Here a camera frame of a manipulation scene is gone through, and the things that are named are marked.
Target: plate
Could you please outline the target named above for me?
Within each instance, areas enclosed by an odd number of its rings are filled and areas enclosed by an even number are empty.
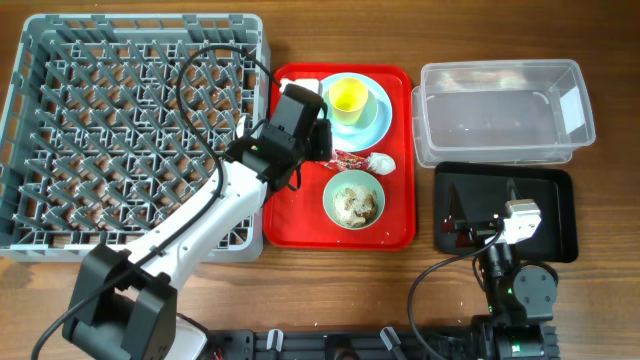
[[[357,129],[345,129],[348,127],[339,124],[337,121],[332,120],[331,116],[328,116],[333,133],[333,147],[347,152],[366,150],[382,140],[382,138],[387,134],[387,131],[389,131],[393,117],[391,100],[380,84],[370,77],[357,73],[339,73],[326,77],[321,81],[323,98],[328,97],[329,88],[336,81],[343,78],[355,78],[362,81],[369,89],[369,98],[372,100],[375,99],[377,112],[370,124],[367,125],[365,122],[362,126],[358,126]],[[368,99],[365,107],[368,107],[369,109],[372,108]]]

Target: blue plate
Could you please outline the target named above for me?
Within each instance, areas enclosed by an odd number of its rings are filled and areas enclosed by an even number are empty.
[[[393,117],[391,99],[389,99],[389,95],[387,95],[382,86],[373,79],[356,73],[339,73],[321,81],[322,97],[327,104],[329,104],[329,88],[336,81],[343,78],[354,78],[362,81],[369,89],[369,98],[365,109],[362,111],[361,118],[353,126],[345,126],[334,121],[331,117],[331,106],[329,105],[328,119],[331,121],[333,147],[347,152],[366,150],[380,142],[391,127],[391,119]]]

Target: plastic crate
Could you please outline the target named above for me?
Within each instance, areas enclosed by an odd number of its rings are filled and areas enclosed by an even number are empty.
[[[269,66],[251,14],[36,15],[24,25],[0,123],[0,256],[80,261],[171,215],[209,177],[213,161],[179,121],[181,64],[211,44]],[[181,89],[192,121],[222,151],[266,117],[268,81],[251,61],[210,51]],[[231,231],[211,261],[262,251],[261,214]]]

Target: red tray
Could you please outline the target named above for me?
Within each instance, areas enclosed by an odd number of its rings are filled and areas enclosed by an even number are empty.
[[[273,244],[291,248],[400,250],[416,233],[415,184],[413,177],[413,138],[411,129],[411,80],[407,73],[391,65],[312,64],[285,65],[277,79],[316,78],[355,72],[377,81],[389,95],[393,120],[387,135],[375,146],[357,153],[384,153],[396,162],[396,170],[376,176],[385,192],[386,204],[378,221],[362,230],[346,230],[334,224],[322,207],[324,187],[336,174],[321,165],[302,166],[302,187],[298,191],[281,190],[264,208],[264,234]],[[271,88],[271,111],[280,99],[280,91]]]

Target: black tray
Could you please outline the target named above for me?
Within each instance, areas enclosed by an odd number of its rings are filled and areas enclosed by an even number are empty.
[[[573,185],[562,170],[444,162],[436,166],[434,187],[434,235],[436,248],[461,255],[473,248],[456,248],[456,234],[443,233],[449,215],[449,196],[455,185],[467,220],[490,220],[504,215],[510,200],[507,183],[512,179],[522,198],[533,199],[542,222],[531,239],[516,245],[523,260],[570,263],[578,258],[578,235]]]

